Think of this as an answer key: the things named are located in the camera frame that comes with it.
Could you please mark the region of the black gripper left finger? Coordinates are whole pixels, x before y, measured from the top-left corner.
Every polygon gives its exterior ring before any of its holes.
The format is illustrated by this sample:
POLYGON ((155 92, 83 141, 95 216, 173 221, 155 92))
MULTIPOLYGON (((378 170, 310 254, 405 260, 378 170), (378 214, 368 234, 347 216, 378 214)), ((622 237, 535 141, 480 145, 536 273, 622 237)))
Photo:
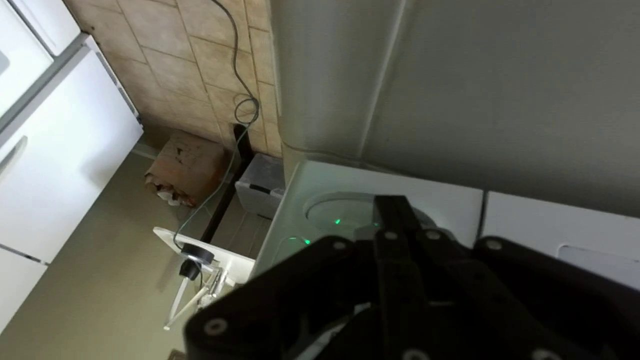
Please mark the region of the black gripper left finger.
POLYGON ((217 300, 184 325, 189 360, 381 360, 370 241, 328 235, 217 300))

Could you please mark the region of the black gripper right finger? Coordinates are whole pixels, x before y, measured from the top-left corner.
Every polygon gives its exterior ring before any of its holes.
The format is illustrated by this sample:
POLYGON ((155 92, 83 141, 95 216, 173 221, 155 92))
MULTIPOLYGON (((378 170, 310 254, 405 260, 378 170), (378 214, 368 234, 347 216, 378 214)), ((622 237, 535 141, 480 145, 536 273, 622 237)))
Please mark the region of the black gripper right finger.
POLYGON ((465 247, 375 200, 383 343, 412 360, 640 360, 638 289, 500 235, 465 247))

